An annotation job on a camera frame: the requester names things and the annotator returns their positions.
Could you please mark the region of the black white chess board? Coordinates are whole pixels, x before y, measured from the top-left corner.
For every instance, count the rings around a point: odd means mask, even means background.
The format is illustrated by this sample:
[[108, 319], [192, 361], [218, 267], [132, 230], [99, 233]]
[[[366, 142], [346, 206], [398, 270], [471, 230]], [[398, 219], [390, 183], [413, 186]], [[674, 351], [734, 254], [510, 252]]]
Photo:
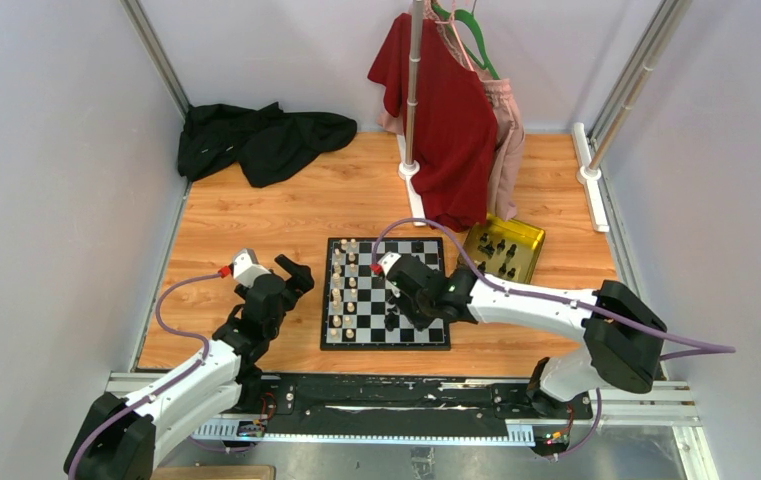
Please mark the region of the black white chess board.
[[[355, 239], [358, 245], [358, 306], [356, 314], [356, 339], [333, 342], [327, 337], [327, 287], [329, 282], [328, 258], [330, 238], [326, 245], [325, 282], [323, 287], [320, 348], [324, 351], [394, 351], [394, 350], [437, 350], [451, 348], [450, 327], [441, 320], [434, 321], [427, 329], [417, 330], [393, 303], [395, 296], [386, 288], [385, 281], [371, 270], [372, 238]], [[387, 332], [384, 328], [386, 311], [397, 308], [400, 311], [400, 328]]]

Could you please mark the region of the yellow metal tin box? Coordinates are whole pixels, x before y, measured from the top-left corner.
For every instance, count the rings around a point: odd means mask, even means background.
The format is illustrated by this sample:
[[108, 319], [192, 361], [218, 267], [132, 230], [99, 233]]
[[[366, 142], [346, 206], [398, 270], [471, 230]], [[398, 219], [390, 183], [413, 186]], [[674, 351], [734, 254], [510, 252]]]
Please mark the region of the yellow metal tin box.
[[464, 250], [481, 272], [529, 284], [545, 238], [542, 228], [488, 214], [485, 224], [471, 228]]

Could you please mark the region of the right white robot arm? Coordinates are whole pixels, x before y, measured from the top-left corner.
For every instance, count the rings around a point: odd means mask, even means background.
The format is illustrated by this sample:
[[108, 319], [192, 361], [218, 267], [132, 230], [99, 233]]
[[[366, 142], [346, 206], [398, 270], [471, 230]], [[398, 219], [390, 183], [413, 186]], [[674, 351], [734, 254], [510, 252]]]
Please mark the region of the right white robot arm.
[[530, 376], [527, 403], [552, 417], [577, 395], [610, 386], [646, 394], [653, 386], [667, 327], [625, 285], [558, 290], [502, 280], [468, 267], [451, 275], [412, 254], [384, 255], [373, 271], [384, 278], [394, 303], [421, 329], [445, 323], [512, 324], [579, 343], [562, 356], [540, 360]]

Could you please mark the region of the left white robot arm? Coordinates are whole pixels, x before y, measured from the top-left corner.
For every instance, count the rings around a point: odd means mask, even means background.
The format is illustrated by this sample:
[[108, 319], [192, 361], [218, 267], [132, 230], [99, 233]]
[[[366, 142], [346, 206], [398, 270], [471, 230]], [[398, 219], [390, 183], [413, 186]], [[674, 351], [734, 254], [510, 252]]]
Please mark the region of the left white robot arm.
[[241, 298], [211, 337], [184, 332], [159, 319], [166, 332], [200, 341], [180, 366], [131, 393], [103, 393], [90, 406], [65, 460], [70, 479], [148, 479], [159, 463], [195, 430], [233, 408], [254, 411], [261, 403], [257, 361], [280, 333], [286, 314], [315, 281], [307, 265], [284, 255], [282, 275], [258, 263], [251, 249], [209, 279], [230, 277]]

